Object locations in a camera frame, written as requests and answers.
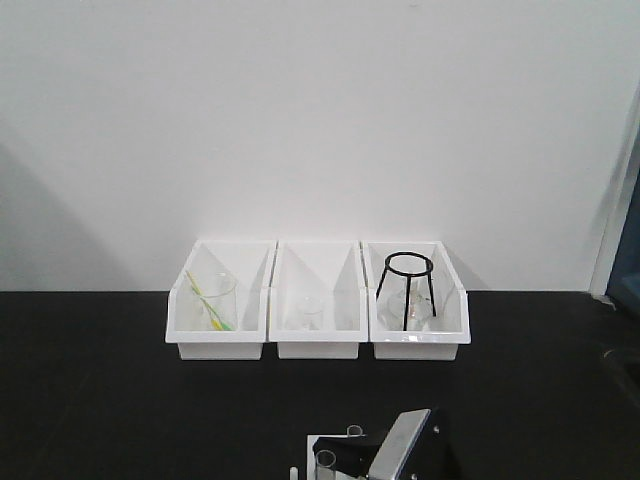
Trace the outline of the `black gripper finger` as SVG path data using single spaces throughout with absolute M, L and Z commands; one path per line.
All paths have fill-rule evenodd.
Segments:
M 313 456 L 322 450 L 335 455 L 333 470 L 352 478 L 388 479 L 381 453 L 388 431 L 356 436 L 319 436 L 312 444 Z

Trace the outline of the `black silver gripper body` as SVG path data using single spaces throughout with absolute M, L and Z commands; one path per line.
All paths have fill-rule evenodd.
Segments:
M 464 479 L 441 408 L 401 412 L 368 467 L 368 479 Z

